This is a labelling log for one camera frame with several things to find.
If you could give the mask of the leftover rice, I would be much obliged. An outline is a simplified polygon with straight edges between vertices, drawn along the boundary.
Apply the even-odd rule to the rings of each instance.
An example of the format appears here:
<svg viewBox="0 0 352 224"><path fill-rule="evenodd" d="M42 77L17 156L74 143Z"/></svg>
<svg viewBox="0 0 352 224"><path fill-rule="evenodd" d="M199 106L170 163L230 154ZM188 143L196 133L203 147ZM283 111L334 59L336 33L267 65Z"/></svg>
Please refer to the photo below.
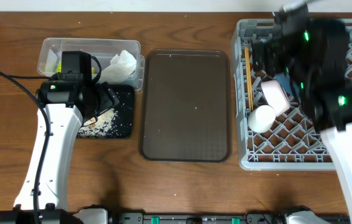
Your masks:
<svg viewBox="0 0 352 224"><path fill-rule="evenodd" d="M78 138L108 138L118 113L114 109L86 121L79 129Z"/></svg>

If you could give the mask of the wooden chopstick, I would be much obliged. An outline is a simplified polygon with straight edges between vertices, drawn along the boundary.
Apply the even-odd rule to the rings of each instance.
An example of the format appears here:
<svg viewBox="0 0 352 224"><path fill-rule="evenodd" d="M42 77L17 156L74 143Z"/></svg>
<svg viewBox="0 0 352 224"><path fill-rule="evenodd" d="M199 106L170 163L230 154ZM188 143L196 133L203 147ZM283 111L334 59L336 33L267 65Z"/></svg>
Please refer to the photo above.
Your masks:
<svg viewBox="0 0 352 224"><path fill-rule="evenodd" d="M253 110L253 102L252 102L252 83L251 83L251 67L250 67L250 56L249 56L249 47L244 47L244 56L246 63L246 81L247 81L247 93L248 93L248 105L249 110Z"/></svg>
<svg viewBox="0 0 352 224"><path fill-rule="evenodd" d="M251 66L250 62L247 61L246 64L246 73L247 73L247 88L248 88L248 98L249 98L249 109L253 111L253 94L252 94L252 81L251 81Z"/></svg>

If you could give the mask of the white napkin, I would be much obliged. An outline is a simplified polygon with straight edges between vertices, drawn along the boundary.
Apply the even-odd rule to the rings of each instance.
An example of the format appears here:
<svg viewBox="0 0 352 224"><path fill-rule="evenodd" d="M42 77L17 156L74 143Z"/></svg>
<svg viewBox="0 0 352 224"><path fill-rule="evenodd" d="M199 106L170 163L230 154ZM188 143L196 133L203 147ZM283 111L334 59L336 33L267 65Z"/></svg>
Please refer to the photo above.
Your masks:
<svg viewBox="0 0 352 224"><path fill-rule="evenodd" d="M121 83L134 77L137 60L127 50L115 55L101 72L100 82Z"/></svg>

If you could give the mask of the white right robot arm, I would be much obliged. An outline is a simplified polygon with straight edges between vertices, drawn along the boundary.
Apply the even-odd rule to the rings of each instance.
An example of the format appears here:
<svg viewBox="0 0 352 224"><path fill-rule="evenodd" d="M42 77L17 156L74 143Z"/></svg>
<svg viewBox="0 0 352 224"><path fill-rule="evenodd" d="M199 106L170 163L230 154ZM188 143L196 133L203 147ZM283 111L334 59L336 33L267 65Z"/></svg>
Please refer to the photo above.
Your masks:
<svg viewBox="0 0 352 224"><path fill-rule="evenodd" d="M251 42L254 71L289 79L292 94L321 135L352 223L352 81L345 77L350 35L335 19L299 22L289 34Z"/></svg>

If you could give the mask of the pink bowl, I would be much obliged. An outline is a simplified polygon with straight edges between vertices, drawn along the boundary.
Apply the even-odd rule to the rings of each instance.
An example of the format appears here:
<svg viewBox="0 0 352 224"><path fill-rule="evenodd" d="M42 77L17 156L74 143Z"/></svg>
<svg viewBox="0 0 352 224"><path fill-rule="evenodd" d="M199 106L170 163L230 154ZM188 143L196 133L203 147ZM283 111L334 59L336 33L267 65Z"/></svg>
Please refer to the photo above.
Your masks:
<svg viewBox="0 0 352 224"><path fill-rule="evenodd" d="M274 109L276 116L280 116L290 108L287 95L278 81L262 82L261 88L267 104Z"/></svg>

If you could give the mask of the dark blue plate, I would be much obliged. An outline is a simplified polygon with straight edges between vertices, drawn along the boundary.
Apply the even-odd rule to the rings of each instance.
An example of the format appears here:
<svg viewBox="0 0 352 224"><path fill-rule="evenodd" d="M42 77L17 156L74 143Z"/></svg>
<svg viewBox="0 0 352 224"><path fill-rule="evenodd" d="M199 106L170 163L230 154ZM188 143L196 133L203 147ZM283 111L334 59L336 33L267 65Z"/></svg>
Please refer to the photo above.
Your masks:
<svg viewBox="0 0 352 224"><path fill-rule="evenodd" d="M300 96L299 96L300 87L298 86L298 84L296 84L290 79L289 75L281 73L277 77L277 80L280 83L280 86L285 90L286 93L292 95L296 100L300 101Z"/></svg>

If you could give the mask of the white cup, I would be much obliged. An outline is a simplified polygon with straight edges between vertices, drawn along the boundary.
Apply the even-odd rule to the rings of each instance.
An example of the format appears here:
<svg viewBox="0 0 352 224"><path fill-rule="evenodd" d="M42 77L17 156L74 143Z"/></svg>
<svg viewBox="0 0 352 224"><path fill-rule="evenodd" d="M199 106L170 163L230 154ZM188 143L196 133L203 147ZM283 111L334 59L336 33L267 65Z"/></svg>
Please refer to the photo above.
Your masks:
<svg viewBox="0 0 352 224"><path fill-rule="evenodd" d="M270 130L275 120L276 112L273 107L262 105L248 116L248 126L256 133L265 133Z"/></svg>

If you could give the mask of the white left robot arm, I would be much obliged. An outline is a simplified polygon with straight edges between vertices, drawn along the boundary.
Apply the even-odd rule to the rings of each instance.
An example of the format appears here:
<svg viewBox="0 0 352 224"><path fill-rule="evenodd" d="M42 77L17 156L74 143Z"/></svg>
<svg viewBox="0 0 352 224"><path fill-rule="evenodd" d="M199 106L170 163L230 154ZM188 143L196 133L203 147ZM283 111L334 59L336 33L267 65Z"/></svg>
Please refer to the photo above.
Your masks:
<svg viewBox="0 0 352 224"><path fill-rule="evenodd" d="M97 58L82 51L62 52L61 71L48 77L36 94L38 128L29 169L12 210L0 211L0 223L109 223L105 208L68 211L67 184L79 129L114 108L118 97L100 74Z"/></svg>

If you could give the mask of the yellow green snack wrapper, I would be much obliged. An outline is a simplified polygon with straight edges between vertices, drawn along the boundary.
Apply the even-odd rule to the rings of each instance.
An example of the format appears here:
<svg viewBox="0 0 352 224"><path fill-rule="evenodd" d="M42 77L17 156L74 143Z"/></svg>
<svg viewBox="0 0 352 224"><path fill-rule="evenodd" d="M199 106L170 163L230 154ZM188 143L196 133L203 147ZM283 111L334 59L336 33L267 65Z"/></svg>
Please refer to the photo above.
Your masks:
<svg viewBox="0 0 352 224"><path fill-rule="evenodd" d="M62 71L62 61L59 61L59 63L57 64L57 66L55 68L55 73L60 73L61 71ZM97 74L95 67L91 68L91 72L92 72L92 74Z"/></svg>

